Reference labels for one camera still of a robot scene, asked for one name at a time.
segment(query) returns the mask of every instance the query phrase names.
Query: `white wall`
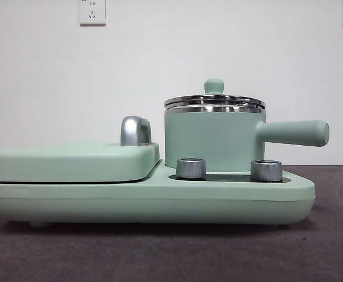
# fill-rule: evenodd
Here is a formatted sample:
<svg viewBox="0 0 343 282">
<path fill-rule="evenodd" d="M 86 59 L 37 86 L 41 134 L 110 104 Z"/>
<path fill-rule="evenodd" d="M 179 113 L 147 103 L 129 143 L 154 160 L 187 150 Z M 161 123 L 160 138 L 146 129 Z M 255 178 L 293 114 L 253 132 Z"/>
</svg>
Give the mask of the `white wall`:
<svg viewBox="0 0 343 282">
<path fill-rule="evenodd" d="M 342 0 L 108 0 L 107 14 L 80 27 L 78 0 L 0 0 L 0 147 L 116 142 L 139 115 L 163 150 L 163 102 L 222 78 L 270 122 L 329 122 L 326 147 L 267 158 L 343 164 Z"/>
</svg>

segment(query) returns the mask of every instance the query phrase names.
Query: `dark gray surface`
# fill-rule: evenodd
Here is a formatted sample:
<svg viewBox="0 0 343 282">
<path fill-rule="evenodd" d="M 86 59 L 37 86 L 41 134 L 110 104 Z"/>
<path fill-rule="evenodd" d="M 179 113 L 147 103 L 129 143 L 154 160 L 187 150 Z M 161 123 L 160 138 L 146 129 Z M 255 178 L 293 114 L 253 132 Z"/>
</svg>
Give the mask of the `dark gray surface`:
<svg viewBox="0 0 343 282">
<path fill-rule="evenodd" d="M 285 166 L 315 182 L 289 226 L 55 224 L 0 218 L 0 281 L 343 281 L 343 166 Z"/>
</svg>

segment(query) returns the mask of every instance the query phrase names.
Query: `mint green appliance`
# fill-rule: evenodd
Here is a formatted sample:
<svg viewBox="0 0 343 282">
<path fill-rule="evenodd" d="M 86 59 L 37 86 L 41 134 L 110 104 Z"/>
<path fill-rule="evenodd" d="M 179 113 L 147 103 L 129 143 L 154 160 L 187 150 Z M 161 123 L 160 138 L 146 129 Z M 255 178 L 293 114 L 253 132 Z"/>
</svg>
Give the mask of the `mint green appliance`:
<svg viewBox="0 0 343 282">
<path fill-rule="evenodd" d="M 312 181 L 264 160 L 264 142 L 323 146 L 323 121 L 265 123 L 265 104 L 206 93 L 165 102 L 166 160 L 150 123 L 124 118 L 118 144 L 0 150 L 0 216 L 82 223 L 288 224 L 308 216 Z"/>
</svg>

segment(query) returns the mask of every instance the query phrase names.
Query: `metal handle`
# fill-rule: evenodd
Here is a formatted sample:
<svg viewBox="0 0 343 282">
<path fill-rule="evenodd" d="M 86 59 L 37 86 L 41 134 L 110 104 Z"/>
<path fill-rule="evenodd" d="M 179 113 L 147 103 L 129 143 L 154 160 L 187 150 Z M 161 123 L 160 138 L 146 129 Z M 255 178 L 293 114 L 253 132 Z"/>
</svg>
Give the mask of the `metal handle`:
<svg viewBox="0 0 343 282">
<path fill-rule="evenodd" d="M 126 116 L 120 130 L 121 146 L 140 146 L 141 143 L 151 143 L 150 123 L 139 116 Z"/>
</svg>

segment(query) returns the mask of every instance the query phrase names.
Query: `wall socket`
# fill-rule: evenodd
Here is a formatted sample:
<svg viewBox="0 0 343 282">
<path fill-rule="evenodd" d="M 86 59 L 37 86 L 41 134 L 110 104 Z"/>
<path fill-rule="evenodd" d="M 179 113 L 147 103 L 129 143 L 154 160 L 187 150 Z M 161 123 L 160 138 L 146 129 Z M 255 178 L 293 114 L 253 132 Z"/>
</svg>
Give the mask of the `wall socket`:
<svg viewBox="0 0 343 282">
<path fill-rule="evenodd" d="M 106 0 L 79 0 L 80 25 L 106 25 Z"/>
</svg>

